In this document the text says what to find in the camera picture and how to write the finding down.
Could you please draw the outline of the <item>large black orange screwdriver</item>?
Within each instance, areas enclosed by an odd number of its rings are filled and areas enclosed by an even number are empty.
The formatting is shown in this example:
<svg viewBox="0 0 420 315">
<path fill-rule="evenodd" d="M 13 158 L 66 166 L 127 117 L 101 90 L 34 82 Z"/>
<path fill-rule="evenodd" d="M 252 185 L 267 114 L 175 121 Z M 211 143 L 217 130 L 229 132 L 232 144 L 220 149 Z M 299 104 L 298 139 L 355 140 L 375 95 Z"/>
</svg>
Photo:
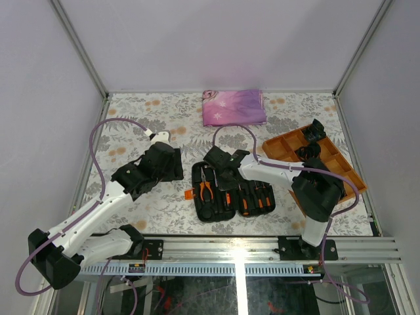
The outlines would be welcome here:
<svg viewBox="0 0 420 315">
<path fill-rule="evenodd" d="M 245 194 L 245 190 L 242 188 L 241 185 L 239 185 L 239 192 L 238 193 L 240 194 L 240 199 L 241 199 L 242 215 L 243 216 L 248 216 L 249 215 L 249 207 L 248 207 L 247 196 Z"/>
</svg>

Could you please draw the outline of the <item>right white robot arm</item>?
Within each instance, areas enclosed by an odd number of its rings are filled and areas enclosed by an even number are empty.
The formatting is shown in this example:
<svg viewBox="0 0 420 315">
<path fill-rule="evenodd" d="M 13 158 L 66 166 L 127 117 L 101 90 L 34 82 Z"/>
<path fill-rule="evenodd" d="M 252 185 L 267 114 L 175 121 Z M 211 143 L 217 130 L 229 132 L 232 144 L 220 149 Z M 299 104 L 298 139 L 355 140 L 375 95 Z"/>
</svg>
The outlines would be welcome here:
<svg viewBox="0 0 420 315">
<path fill-rule="evenodd" d="M 322 252 L 322 239 L 329 218 L 345 194 L 343 179 L 331 173 L 323 162 L 312 157 L 304 162 L 268 159 L 245 150 L 229 154 L 214 146 L 203 160 L 225 182 L 259 181 L 293 192 L 305 214 L 299 251 L 307 259 Z"/>
</svg>

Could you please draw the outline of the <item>black plastic tool case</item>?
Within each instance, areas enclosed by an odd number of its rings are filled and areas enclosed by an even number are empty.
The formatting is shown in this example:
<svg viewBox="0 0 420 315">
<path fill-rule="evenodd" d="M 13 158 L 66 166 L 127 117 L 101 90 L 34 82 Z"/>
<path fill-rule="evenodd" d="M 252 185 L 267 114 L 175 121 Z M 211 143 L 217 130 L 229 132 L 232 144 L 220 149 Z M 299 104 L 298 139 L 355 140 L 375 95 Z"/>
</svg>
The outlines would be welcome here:
<svg viewBox="0 0 420 315">
<path fill-rule="evenodd" d="M 206 179 L 211 183 L 214 201 L 203 203 L 200 198 L 201 168 L 204 169 Z M 186 200 L 192 200 L 196 209 L 196 215 L 201 222 L 211 223 L 228 221 L 239 214 L 243 217 L 258 217 L 273 212 L 276 208 L 273 187 L 265 182 L 257 180 L 245 180 L 240 184 L 247 196 L 249 215 L 242 215 L 242 201 L 239 188 L 237 190 L 220 190 L 214 170 L 204 161 L 192 166 L 192 187 L 184 192 Z M 264 187 L 269 189 L 271 206 L 266 206 Z M 264 207 L 259 207 L 256 190 L 261 189 Z M 225 193 L 230 194 L 230 208 L 226 207 Z"/>
</svg>

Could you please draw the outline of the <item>orange handled long-nose pliers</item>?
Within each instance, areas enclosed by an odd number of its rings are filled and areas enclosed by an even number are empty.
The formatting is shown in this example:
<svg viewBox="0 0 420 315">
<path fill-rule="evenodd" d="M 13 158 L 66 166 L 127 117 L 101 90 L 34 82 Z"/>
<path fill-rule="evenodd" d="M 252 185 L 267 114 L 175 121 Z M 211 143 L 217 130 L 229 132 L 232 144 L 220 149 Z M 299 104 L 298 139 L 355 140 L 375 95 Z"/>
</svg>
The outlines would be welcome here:
<svg viewBox="0 0 420 315">
<path fill-rule="evenodd" d="M 201 168 L 201 182 L 199 184 L 199 196 L 203 203 L 214 201 L 211 183 L 206 179 L 203 168 Z"/>
</svg>

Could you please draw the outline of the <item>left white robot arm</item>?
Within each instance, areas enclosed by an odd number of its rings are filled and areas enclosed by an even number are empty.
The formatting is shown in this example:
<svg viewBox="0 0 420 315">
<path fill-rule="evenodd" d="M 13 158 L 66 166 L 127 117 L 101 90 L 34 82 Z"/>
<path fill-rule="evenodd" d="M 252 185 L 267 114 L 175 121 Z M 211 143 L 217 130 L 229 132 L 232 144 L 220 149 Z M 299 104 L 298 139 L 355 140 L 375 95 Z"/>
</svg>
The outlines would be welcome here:
<svg viewBox="0 0 420 315">
<path fill-rule="evenodd" d="M 136 259 L 144 236 L 132 225 L 95 235 L 95 230 L 120 209 L 134 203 L 161 182 L 182 180 L 181 152 L 157 142 L 137 160 L 120 167 L 104 191 L 58 226 L 28 237 L 31 263 L 55 290 L 70 284 L 82 268 L 112 257 Z"/>
</svg>

